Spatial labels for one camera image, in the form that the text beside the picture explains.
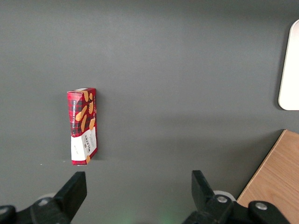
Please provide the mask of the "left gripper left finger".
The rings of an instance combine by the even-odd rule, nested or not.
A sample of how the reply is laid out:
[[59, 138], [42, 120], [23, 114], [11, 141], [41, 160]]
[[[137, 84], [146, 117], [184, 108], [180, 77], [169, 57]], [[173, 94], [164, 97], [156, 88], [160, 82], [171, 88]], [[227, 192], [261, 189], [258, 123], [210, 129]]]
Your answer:
[[2, 224], [70, 224], [87, 196], [85, 172], [76, 172], [54, 195], [38, 199], [19, 212], [12, 205], [0, 207]]

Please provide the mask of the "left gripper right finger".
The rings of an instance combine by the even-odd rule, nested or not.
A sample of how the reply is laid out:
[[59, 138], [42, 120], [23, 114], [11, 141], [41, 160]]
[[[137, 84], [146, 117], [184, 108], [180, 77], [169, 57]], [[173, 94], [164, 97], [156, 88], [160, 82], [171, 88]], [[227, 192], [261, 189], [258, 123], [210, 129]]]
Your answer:
[[211, 189], [200, 170], [192, 171], [192, 197], [197, 208], [185, 224], [288, 224], [289, 221], [273, 204], [252, 201], [241, 206], [224, 194]]

